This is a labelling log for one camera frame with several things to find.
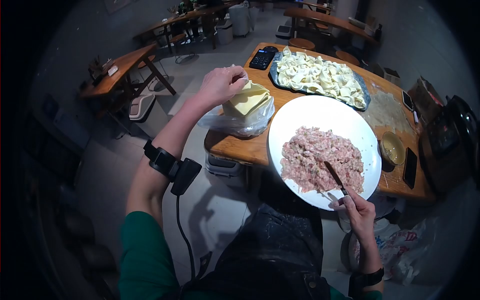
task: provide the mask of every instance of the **cardboard box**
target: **cardboard box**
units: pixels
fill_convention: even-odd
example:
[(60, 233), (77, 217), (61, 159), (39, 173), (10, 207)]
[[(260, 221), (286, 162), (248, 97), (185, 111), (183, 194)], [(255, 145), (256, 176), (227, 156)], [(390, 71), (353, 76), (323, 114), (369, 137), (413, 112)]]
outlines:
[(429, 123), (440, 113), (443, 106), (440, 95), (435, 91), (433, 85), (422, 76), (417, 79), (407, 94), (412, 98), (422, 123)]
[(395, 70), (389, 68), (382, 68), (378, 63), (374, 63), (372, 65), (372, 71), (374, 74), (377, 74), (378, 76), (385, 78), (396, 86), (401, 87), (400, 75), (398, 75)]

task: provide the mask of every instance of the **green sleeve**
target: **green sleeve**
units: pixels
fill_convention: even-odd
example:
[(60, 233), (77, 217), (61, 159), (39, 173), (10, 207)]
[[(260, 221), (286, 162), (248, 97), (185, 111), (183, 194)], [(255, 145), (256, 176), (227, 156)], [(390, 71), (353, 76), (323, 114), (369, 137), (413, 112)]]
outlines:
[[(350, 299), (348, 297), (345, 297), (342, 293), (340, 293), (338, 290), (334, 289), (333, 287), (330, 287), (330, 299), (331, 300), (345, 300), (345, 299)], [(360, 298), (355, 298), (355, 300), (382, 300), (382, 293), (374, 290), (367, 292), (360, 296)]]
[(119, 290), (122, 300), (157, 299), (179, 286), (172, 255), (157, 221), (144, 212), (125, 217), (121, 231)]

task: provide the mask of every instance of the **plastic bag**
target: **plastic bag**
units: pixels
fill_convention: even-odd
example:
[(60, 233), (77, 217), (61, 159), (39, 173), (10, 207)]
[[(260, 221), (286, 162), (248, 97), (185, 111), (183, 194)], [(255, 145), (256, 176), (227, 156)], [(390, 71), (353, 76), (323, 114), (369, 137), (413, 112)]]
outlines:
[[(420, 259), (435, 241), (436, 218), (425, 219), (412, 230), (398, 229), (397, 225), (389, 224), (375, 232), (375, 239), (385, 269), (384, 280), (392, 278), (407, 286), (420, 273)], [(350, 238), (348, 254), (352, 270), (357, 270), (360, 244), (354, 234)]]
[(223, 115), (222, 106), (219, 105), (207, 112), (197, 122), (197, 125), (240, 137), (259, 135), (267, 129), (268, 120), (275, 112), (273, 101), (273, 97), (270, 97), (269, 100), (261, 103), (247, 116), (241, 118)]

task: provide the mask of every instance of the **hand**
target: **hand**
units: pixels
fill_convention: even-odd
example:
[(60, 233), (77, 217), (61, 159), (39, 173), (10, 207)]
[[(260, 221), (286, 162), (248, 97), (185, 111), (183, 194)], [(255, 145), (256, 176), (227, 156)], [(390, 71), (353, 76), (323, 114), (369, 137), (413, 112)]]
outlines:
[(350, 226), (360, 243), (374, 241), (373, 223), (375, 221), (375, 205), (360, 197), (350, 187), (345, 187), (350, 196), (345, 196), (333, 203), (334, 208), (344, 204), (350, 219)]
[(247, 82), (248, 74), (241, 66), (213, 69), (205, 75), (194, 101), (209, 111), (230, 100)]

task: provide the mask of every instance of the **white plate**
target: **white plate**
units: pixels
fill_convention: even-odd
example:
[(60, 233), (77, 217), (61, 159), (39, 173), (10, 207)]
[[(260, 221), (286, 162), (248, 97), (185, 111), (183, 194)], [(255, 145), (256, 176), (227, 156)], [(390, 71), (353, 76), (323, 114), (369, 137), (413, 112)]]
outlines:
[[(333, 134), (351, 140), (360, 150), (363, 162), (365, 180), (360, 196), (368, 199), (378, 185), (382, 159), (377, 138), (367, 122), (351, 107), (329, 97), (312, 95), (289, 101), (276, 113), (268, 133), (268, 150), (279, 175), (282, 173), (282, 146), (301, 126), (318, 127), (320, 131), (331, 129)], [(298, 185), (291, 179), (285, 180), (285, 184), (307, 203), (325, 210), (333, 210), (328, 205), (343, 197), (340, 190), (299, 192)]]

